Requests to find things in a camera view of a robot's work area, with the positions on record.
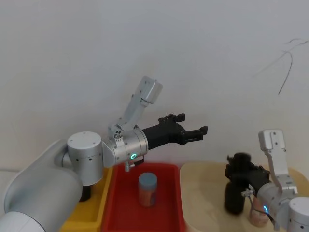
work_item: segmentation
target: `wooden table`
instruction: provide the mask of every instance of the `wooden table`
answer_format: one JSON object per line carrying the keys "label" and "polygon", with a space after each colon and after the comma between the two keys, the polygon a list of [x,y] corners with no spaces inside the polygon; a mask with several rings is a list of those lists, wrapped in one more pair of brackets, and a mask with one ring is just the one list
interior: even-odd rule
{"label": "wooden table", "polygon": [[[226,163],[187,163],[180,170],[183,217],[189,232],[274,232],[269,221],[264,228],[249,221],[250,202],[246,199],[240,216],[224,209]],[[299,196],[309,196],[309,181],[298,171],[289,169]]]}

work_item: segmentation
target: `black base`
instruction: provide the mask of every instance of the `black base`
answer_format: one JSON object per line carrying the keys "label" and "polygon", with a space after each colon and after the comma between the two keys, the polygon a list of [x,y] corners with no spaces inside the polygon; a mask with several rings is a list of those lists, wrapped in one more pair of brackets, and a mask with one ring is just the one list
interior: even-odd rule
{"label": "black base", "polygon": [[246,187],[236,186],[232,182],[227,183],[225,187],[224,207],[232,214],[240,214],[245,206],[245,197],[241,192],[245,191]]}
{"label": "black base", "polygon": [[82,197],[80,198],[79,202],[85,202],[89,200],[91,197],[91,186],[83,186],[83,193]]}

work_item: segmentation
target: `metal bracket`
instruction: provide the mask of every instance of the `metal bracket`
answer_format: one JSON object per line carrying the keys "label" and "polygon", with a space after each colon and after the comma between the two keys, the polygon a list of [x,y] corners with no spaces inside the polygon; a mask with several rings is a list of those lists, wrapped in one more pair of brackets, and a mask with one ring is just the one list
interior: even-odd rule
{"label": "metal bracket", "polygon": [[259,132],[261,150],[268,158],[270,175],[282,194],[298,194],[296,184],[289,175],[283,131],[280,129]]}
{"label": "metal bracket", "polygon": [[253,189],[248,189],[244,192],[241,192],[241,195],[243,197],[250,197],[251,195],[254,195],[255,191]]}
{"label": "metal bracket", "polygon": [[123,133],[134,129],[144,109],[156,101],[162,87],[157,80],[147,76],[142,78],[124,115],[109,126],[109,137],[115,140],[117,146],[124,145]]}
{"label": "metal bracket", "polygon": [[140,159],[139,161],[136,161],[134,163],[130,163],[129,161],[125,162],[125,172],[130,172],[130,170],[136,166],[139,166],[140,164],[145,162],[145,156],[143,156],[142,159]]}

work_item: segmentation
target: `red plastic bin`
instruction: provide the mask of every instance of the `red plastic bin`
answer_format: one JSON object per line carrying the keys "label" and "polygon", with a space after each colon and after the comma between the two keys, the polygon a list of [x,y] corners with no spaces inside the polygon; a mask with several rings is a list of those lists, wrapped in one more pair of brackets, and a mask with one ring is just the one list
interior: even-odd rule
{"label": "red plastic bin", "polygon": [[[139,176],[144,172],[158,177],[156,204],[139,204]],[[123,165],[114,168],[107,199],[104,232],[184,232],[179,170],[171,164],[144,163],[126,173]]]}

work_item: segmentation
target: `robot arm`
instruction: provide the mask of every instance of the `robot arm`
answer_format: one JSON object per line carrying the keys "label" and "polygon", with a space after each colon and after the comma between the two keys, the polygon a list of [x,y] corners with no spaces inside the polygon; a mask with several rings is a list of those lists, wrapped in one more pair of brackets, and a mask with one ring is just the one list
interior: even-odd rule
{"label": "robot arm", "polygon": [[162,85],[149,77],[143,77],[135,94],[118,121],[109,126],[109,136],[103,139],[103,165],[113,167],[125,163],[126,171],[143,163],[148,150],[167,143],[178,143],[202,140],[207,134],[207,126],[199,130],[186,131],[177,122],[185,119],[185,114],[170,114],[159,119],[159,124],[141,130],[137,125],[144,108],[153,104],[162,90]]}
{"label": "robot arm", "polygon": [[[282,227],[288,232],[309,232],[309,198],[297,197],[297,187],[289,176],[285,161],[282,130],[261,131],[259,140],[261,150],[268,157],[270,172],[250,163],[250,156],[247,154],[237,154],[229,158],[225,175],[232,183],[239,185],[241,190],[226,192],[225,199],[233,199],[240,194],[243,197],[253,194],[264,206],[275,230]],[[225,203],[228,211],[232,211],[232,206],[234,205]]]}
{"label": "robot arm", "polygon": [[295,182],[290,177],[282,130],[259,132],[261,150],[268,158],[273,183],[262,186],[257,198],[274,219],[275,230],[283,227],[288,232],[309,231],[309,198],[297,197]]}
{"label": "robot arm", "polygon": [[[74,210],[83,190],[103,178],[103,167],[125,163],[126,171],[143,163],[149,149],[167,143],[202,140],[207,127],[185,131],[177,122],[184,114],[168,115],[159,124],[141,130],[137,121],[148,104],[153,104],[162,85],[143,77],[124,113],[109,126],[103,140],[90,131],[72,135],[51,145],[35,162],[20,172],[5,195],[4,232],[58,231]],[[13,227],[11,221],[18,221]]]}

